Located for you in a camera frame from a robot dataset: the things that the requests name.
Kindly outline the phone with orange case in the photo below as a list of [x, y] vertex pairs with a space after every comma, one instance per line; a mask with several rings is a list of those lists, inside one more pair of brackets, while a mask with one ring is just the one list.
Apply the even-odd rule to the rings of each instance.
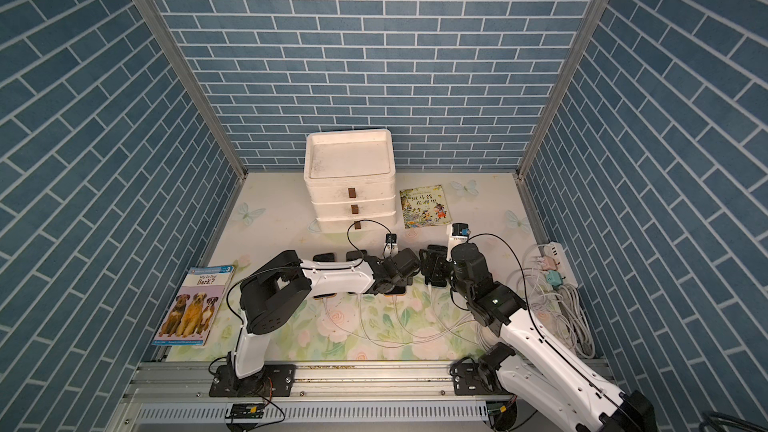
[[332, 263], [336, 261], [336, 255], [334, 252], [316, 254], [313, 256], [314, 262]]

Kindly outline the phone with pale green case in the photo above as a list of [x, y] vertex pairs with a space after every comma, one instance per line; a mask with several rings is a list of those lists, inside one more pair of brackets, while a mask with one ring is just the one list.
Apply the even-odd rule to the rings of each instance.
[[452, 265], [447, 260], [447, 247], [429, 245], [419, 251], [421, 273], [425, 283], [434, 287], [447, 287]]

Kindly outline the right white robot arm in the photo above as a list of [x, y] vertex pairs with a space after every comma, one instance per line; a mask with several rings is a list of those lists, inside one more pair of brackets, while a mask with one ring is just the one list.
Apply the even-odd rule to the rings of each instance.
[[426, 281], [453, 286], [499, 341], [475, 367], [485, 388], [522, 398], [562, 431], [655, 431], [651, 402], [623, 392], [552, 338], [528, 304], [495, 280], [473, 243], [419, 252]]

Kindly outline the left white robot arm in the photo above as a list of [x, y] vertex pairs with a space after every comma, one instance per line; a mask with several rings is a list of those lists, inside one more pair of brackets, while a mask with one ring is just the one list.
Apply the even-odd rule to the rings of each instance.
[[308, 298], [339, 293], [392, 294], [420, 271], [406, 248], [391, 257], [363, 254], [347, 262], [301, 259], [294, 250], [278, 254], [239, 283], [241, 329], [228, 363], [239, 379], [261, 374], [273, 332], [283, 327]]

